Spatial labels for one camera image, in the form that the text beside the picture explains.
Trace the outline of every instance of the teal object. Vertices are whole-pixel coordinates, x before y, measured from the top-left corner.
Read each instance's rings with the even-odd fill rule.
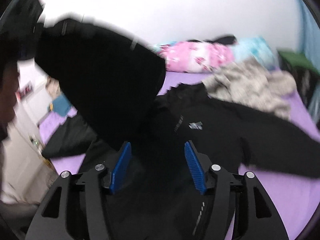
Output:
[[[60,116],[67,116],[72,105],[65,95],[61,94],[55,100],[52,101],[53,109],[52,111],[58,113]]]
[[[238,44],[231,45],[230,48],[233,51],[236,63],[240,63],[249,57],[255,57],[267,70],[275,69],[275,56],[262,37],[239,39]]]

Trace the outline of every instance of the bed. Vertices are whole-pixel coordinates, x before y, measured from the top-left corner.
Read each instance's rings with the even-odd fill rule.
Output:
[[[164,85],[159,94],[165,94],[170,87],[177,86],[179,83],[199,83],[207,75],[208,74],[167,72]],[[292,122],[313,139],[320,142],[319,132],[312,122],[298,93],[296,92],[289,95],[285,99],[292,107]],[[72,108],[68,116],[74,115],[76,115],[76,109]],[[60,124],[65,122],[66,118],[67,117],[59,116],[55,112],[51,112],[40,124],[40,135],[44,143],[48,142],[50,136]],[[84,156],[85,155],[82,154],[73,157],[52,159],[52,163],[59,174],[65,170],[76,174]],[[320,203],[320,179],[308,179],[296,175],[260,171],[255,168],[249,169],[243,165],[239,167],[240,174],[244,174],[249,170],[257,175],[271,197],[283,220],[289,239],[296,239],[306,227]],[[232,229],[233,222],[230,225],[226,240],[231,240]]]

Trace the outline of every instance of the jacket logo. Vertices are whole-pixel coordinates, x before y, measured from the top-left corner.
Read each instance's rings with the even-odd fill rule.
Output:
[[[195,235],[195,233],[196,233],[198,224],[199,224],[201,216],[202,216],[202,212],[204,213],[203,208],[204,208],[204,202],[202,202],[201,211],[200,211],[200,214],[198,216],[198,219],[197,219],[197,222],[196,222],[196,226],[195,226],[195,228],[193,229],[193,232],[192,232],[193,235]]]
[[[189,127],[191,129],[202,130],[202,123],[201,122],[192,122],[192,123],[189,123]]]
[[[178,128],[180,127],[180,125],[182,124],[183,122],[183,116],[180,116],[180,120],[179,122],[177,123],[176,127],[174,128],[174,131],[176,132],[178,130]]]

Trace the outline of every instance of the dark hair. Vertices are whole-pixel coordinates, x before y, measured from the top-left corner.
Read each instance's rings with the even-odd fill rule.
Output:
[[[3,72],[5,65],[10,61],[17,61],[19,43],[17,39],[9,39],[7,33],[0,35],[0,86],[2,86]]]

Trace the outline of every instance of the metal screw head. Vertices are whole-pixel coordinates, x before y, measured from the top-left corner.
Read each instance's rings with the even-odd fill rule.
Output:
[[[104,165],[103,165],[103,164],[97,164],[97,165],[95,166],[95,169],[96,169],[97,171],[102,171],[102,170],[104,169]]]
[[[69,177],[69,175],[70,175],[70,172],[69,172],[69,171],[63,171],[63,172],[61,173],[61,177],[63,177],[63,178],[67,178],[67,177]]]
[[[218,164],[214,164],[211,166],[211,169],[213,169],[214,171],[219,171],[221,170],[221,167]]]
[[[250,178],[250,179],[253,179],[254,178],[254,173],[249,171],[247,172],[247,177]]]

